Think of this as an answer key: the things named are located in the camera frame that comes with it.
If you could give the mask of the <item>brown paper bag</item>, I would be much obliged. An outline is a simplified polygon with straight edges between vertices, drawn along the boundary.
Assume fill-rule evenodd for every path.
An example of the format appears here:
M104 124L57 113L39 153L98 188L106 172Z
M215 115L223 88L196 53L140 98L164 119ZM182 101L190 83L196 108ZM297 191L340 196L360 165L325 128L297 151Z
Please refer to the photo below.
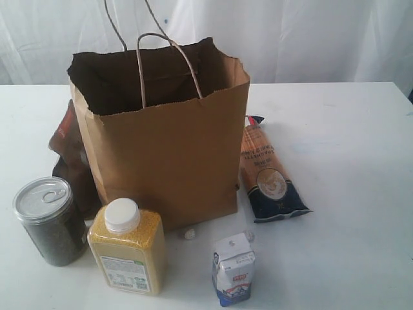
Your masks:
M177 229L237 212L249 75L211 37L74 54L67 70L101 201L130 198Z

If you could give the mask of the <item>clear can of dark grains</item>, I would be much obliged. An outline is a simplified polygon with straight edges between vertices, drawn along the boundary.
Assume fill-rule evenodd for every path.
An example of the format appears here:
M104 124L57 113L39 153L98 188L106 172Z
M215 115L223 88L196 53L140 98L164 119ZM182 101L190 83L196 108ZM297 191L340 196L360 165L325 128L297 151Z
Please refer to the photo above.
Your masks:
M25 185L14 198L14 212L44 260L63 267L87 247L85 221L69 183L45 177Z

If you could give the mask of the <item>white backdrop curtain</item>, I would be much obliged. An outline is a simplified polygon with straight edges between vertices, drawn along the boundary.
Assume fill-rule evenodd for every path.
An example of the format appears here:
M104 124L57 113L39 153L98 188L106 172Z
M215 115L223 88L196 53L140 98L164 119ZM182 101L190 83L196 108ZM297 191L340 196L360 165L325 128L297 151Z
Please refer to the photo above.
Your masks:
M412 89L411 1L2 1L1 83L65 84L74 53L135 49L158 30L212 37L254 83Z

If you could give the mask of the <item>brown pouch with orange label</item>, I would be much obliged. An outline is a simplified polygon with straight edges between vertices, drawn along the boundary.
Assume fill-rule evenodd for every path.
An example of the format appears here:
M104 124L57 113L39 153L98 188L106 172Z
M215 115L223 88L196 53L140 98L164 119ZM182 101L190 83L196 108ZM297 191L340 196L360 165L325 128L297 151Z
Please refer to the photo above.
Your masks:
M88 163L73 101L69 101L65 116L50 138L48 147L59 155L52 175L68 182L82 217L93 219L102 204Z

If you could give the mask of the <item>small white pebble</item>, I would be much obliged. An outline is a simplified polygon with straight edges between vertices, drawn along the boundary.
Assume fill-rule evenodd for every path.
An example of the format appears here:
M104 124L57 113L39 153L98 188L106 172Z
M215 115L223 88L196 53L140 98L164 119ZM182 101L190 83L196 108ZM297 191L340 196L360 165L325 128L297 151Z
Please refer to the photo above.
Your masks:
M186 240L193 240L196 237L195 229L187 229L183 234L184 239Z

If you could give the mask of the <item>small white blue carton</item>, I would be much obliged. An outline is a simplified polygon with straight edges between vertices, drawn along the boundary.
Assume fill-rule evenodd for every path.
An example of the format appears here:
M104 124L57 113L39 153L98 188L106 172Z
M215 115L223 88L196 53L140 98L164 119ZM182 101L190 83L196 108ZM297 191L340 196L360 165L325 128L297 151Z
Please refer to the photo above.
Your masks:
M222 307L250 298L255 260L255 253L243 232L214 244L212 283Z

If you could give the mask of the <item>spaghetti pasta packet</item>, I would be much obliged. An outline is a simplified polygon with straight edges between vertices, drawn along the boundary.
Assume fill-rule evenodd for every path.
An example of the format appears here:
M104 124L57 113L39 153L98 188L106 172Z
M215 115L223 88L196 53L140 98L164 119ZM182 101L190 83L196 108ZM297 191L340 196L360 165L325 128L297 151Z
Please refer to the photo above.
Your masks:
M308 214L287 171L278 159L261 123L262 116L246 116L241 143L240 174L254 222L266 223Z

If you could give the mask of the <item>yellow millet plastic bottle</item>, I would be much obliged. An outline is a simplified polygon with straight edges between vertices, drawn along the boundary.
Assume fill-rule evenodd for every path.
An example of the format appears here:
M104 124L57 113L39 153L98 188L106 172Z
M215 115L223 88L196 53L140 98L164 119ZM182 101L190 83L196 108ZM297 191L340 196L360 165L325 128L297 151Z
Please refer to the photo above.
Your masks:
M88 243L110 287L144 295L161 292L166 247L158 213L140 209L130 198L113 200L97 213Z

